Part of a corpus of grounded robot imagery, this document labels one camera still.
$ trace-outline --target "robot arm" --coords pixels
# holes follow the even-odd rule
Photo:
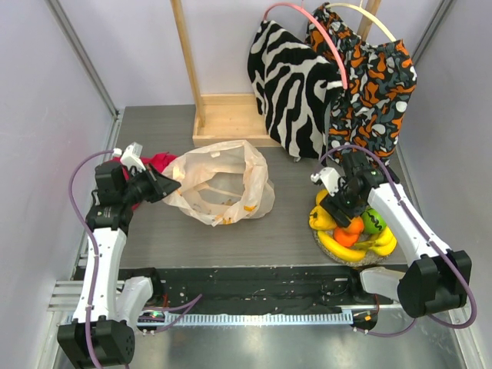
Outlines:
[[[86,223],[95,236],[99,255],[89,240],[88,263],[78,306],[71,324],[60,326],[58,342],[74,367],[94,367],[86,344],[86,316],[92,275],[95,292],[91,302],[91,342],[103,366],[129,364],[135,352],[137,319],[146,303],[162,298],[164,288],[154,268],[133,270],[117,296],[118,271],[133,216],[132,206],[154,203],[180,187],[146,166],[140,159],[141,146],[129,145],[121,153],[121,163],[106,161],[95,169],[97,204],[89,210]],[[124,167],[129,179],[125,178]]]
[[[430,235],[430,239],[453,261],[468,283],[471,260],[466,252],[452,251],[436,236],[408,201],[401,184],[396,184],[401,197],[397,199],[383,173],[374,169],[363,153],[346,154],[343,162],[346,174],[344,177],[333,168],[324,168],[311,176],[314,183],[322,183],[328,190],[321,206],[339,226],[347,227],[350,219],[360,215],[370,205],[392,230],[409,266],[406,273],[383,267],[366,268],[359,274],[363,289],[367,293],[380,294],[399,301],[411,317],[464,306],[466,292],[418,227]],[[402,201],[418,225],[403,209]]]

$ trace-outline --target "orange and black patterned cloth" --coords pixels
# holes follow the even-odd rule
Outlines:
[[[328,146],[365,147],[386,164],[398,142],[401,122],[417,83],[417,74],[403,42],[370,45],[361,40],[337,13],[316,9],[313,16],[326,28],[347,70],[348,90],[331,105]],[[305,41],[328,61],[334,56],[321,33],[307,27]],[[343,151],[334,156],[340,161]]]

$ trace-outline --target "translucent plastic bag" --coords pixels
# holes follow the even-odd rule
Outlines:
[[[197,148],[173,160],[162,172],[181,183],[166,204],[210,224],[261,218],[274,206],[263,155],[245,140]]]

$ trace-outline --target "gray table surface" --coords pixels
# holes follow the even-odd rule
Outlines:
[[[136,141],[142,154],[194,148],[193,105],[126,108],[118,147]],[[264,218],[215,228],[164,203],[143,204],[131,221],[121,268],[234,267],[335,264],[314,243],[308,215],[320,190],[310,181],[316,164],[294,163],[283,148],[260,148],[275,186],[275,204]],[[391,167],[403,178],[395,156]],[[406,264],[397,250],[385,264]]]

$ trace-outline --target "wooden stand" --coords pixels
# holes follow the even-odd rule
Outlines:
[[[376,14],[380,2],[381,0],[368,0],[366,10]],[[200,93],[181,0],[171,0],[171,5],[197,109],[193,127],[194,145],[206,146],[222,141],[245,139],[257,147],[280,146],[268,135],[264,118],[258,114],[253,94]],[[363,32],[363,39],[367,37],[371,24],[371,21],[367,22],[363,17],[359,27],[359,32]]]

